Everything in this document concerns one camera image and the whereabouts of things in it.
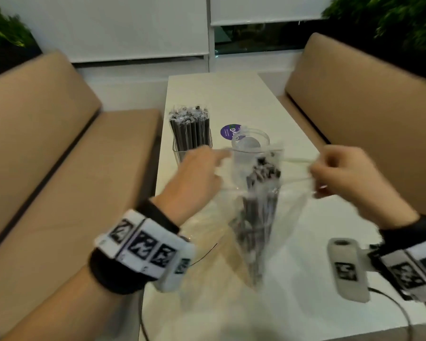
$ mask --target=person's left hand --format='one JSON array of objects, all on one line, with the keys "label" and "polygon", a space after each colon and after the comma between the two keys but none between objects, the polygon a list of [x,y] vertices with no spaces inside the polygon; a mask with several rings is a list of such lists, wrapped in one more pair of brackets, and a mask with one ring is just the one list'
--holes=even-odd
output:
[{"label": "person's left hand", "polygon": [[151,199],[174,224],[181,226],[199,212],[221,189],[215,167],[230,151],[202,146],[187,152],[175,176],[163,192]]}]

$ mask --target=forearm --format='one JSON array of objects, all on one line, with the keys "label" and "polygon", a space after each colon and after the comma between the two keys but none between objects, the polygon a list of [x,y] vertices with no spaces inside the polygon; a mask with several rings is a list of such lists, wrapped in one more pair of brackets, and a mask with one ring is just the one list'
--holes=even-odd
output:
[{"label": "forearm", "polygon": [[122,298],[102,287],[84,266],[3,341],[94,340]]}]

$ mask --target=person's right hand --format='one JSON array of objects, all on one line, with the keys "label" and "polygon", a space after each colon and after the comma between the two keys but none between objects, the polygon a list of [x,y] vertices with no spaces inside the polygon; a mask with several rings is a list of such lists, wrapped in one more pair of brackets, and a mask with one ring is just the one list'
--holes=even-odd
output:
[{"label": "person's right hand", "polygon": [[361,148],[327,145],[309,171],[317,198],[337,194],[381,229],[403,227],[419,218]]}]

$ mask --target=hand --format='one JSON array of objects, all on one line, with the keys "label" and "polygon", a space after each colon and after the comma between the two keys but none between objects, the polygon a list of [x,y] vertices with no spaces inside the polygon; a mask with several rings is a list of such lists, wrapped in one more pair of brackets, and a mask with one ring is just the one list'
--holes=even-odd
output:
[{"label": "hand", "polygon": [[403,227],[419,218],[361,148],[327,145],[309,170],[316,181],[315,197],[337,194],[381,229]]},{"label": "hand", "polygon": [[230,156],[228,150],[202,146],[188,151],[163,192],[152,199],[155,206],[177,226],[199,212],[221,189],[215,167]]}]

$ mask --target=green foliage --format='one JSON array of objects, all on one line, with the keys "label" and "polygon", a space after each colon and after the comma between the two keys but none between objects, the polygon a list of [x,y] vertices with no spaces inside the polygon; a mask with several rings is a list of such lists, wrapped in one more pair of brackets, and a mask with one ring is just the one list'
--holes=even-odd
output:
[{"label": "green foliage", "polygon": [[426,59],[426,0],[334,0],[323,15],[359,27],[376,45]]},{"label": "green foliage", "polygon": [[0,45],[6,42],[20,47],[35,44],[30,30],[20,21],[19,16],[5,16],[0,9]]}]

